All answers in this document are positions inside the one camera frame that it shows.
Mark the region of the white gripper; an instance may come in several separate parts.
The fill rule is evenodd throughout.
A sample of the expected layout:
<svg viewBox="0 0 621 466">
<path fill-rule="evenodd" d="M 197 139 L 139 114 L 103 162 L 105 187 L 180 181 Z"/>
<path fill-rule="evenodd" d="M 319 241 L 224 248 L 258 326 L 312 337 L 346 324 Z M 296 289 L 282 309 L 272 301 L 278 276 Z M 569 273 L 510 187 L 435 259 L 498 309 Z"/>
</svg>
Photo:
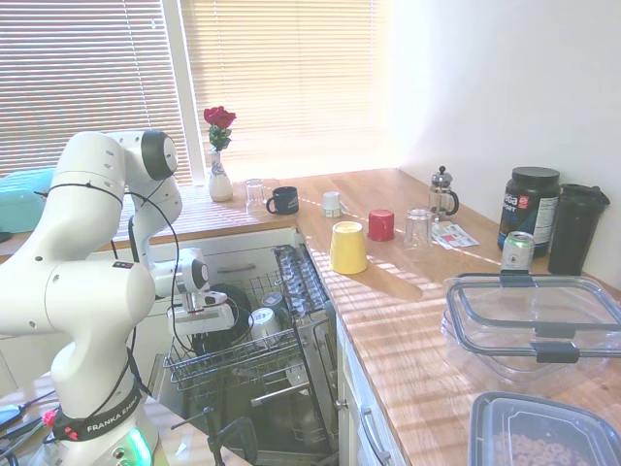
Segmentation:
<svg viewBox="0 0 621 466">
<path fill-rule="evenodd" d="M 198 356 L 200 349 L 194 341 L 194 334 L 213 333 L 228 330 L 236 323 L 231 307 L 228 304 L 207 307 L 201 311 L 189 312 L 184 308 L 168 311 L 168 330 L 171 336 L 187 336 L 191 352 Z M 221 351 L 228 348 L 228 338 L 222 332 L 213 336 L 213 350 Z"/>
</svg>

